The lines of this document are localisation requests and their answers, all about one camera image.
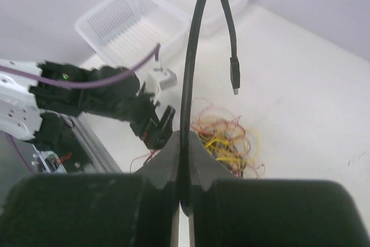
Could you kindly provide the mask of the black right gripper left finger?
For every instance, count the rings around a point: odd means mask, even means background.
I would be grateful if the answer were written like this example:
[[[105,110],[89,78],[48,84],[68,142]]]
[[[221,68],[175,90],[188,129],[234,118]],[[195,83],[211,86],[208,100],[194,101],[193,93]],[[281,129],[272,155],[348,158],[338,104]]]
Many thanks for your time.
[[[2,246],[177,246],[179,132],[133,174],[39,174],[9,191]]]

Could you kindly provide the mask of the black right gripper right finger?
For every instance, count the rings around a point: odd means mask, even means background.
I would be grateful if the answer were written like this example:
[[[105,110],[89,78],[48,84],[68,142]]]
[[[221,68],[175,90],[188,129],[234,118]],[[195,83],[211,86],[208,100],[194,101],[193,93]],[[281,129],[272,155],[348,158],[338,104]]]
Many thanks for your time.
[[[191,246],[364,246],[350,194],[329,180],[242,179],[184,138]]]

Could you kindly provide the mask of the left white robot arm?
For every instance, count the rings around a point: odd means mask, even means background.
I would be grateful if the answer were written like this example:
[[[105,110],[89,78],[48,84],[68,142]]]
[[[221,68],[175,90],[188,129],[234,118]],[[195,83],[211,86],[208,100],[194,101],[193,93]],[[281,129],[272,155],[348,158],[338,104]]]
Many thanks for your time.
[[[175,109],[156,114],[159,102],[136,75],[92,89],[66,89],[1,72],[1,129],[34,145],[39,173],[75,173],[91,159],[73,132],[72,119],[82,113],[129,124],[149,150],[170,139]]]

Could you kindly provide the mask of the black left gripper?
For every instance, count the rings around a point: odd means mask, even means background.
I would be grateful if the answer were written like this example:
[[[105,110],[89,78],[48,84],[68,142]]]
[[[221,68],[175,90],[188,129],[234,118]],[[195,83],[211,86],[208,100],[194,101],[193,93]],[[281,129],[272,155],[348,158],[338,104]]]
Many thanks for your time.
[[[168,105],[159,120],[153,113],[153,93],[140,85],[134,73],[107,86],[82,90],[78,107],[85,113],[129,122],[139,130],[139,138],[149,150],[160,150],[167,144],[176,113]]]

